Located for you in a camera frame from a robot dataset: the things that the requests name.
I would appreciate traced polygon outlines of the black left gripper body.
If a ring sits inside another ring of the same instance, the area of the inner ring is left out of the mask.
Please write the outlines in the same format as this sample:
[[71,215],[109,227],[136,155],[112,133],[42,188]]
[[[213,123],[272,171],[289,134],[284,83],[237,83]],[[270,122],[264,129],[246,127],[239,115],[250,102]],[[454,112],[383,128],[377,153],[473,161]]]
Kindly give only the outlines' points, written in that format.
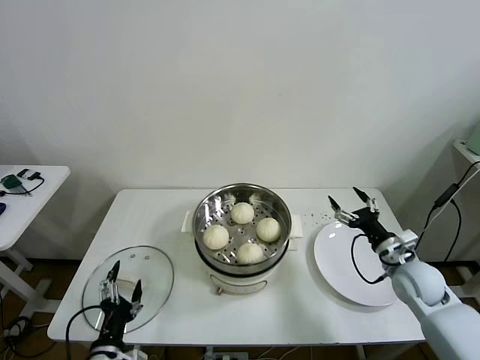
[[119,303],[111,301],[102,301],[100,308],[103,311],[104,318],[100,328],[100,339],[122,340],[125,333],[125,326],[133,320],[131,311],[132,304],[129,301],[120,301]]

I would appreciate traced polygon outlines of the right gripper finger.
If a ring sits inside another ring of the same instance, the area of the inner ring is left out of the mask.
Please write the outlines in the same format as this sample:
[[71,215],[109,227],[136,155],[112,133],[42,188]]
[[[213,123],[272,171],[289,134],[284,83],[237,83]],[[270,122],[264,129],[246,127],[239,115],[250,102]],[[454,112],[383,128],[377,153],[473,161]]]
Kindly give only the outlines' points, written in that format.
[[337,201],[330,195],[328,195],[328,201],[334,212],[334,218],[348,227],[355,227],[357,216],[351,212],[343,210]]
[[353,214],[356,217],[378,217],[379,216],[379,209],[377,206],[377,201],[375,198],[369,197],[363,190],[353,187],[356,195],[359,199],[364,203],[364,207],[360,208],[359,210],[355,210]]

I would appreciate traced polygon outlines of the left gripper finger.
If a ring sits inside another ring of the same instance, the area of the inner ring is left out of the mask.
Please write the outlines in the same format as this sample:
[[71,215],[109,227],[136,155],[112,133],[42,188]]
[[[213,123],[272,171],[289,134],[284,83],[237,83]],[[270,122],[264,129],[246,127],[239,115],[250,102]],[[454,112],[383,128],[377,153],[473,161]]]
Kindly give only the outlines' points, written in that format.
[[143,296],[142,281],[138,280],[136,282],[136,286],[134,287],[131,300],[130,300],[130,303],[131,303],[130,315],[132,317],[136,317],[137,314],[143,309],[142,296]]
[[118,304],[119,300],[119,288],[116,283],[120,269],[120,261],[116,261],[114,266],[109,270],[104,280],[100,282],[100,301],[112,302]]

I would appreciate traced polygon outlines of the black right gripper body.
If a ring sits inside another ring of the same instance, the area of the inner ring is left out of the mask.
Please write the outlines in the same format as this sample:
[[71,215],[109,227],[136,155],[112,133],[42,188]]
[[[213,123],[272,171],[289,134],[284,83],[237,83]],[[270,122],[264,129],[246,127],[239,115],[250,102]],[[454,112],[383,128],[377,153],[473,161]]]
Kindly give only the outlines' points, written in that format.
[[395,234],[389,232],[378,220],[380,213],[364,207],[353,212],[356,216],[351,222],[351,227],[360,229],[366,236],[371,246],[379,246]]

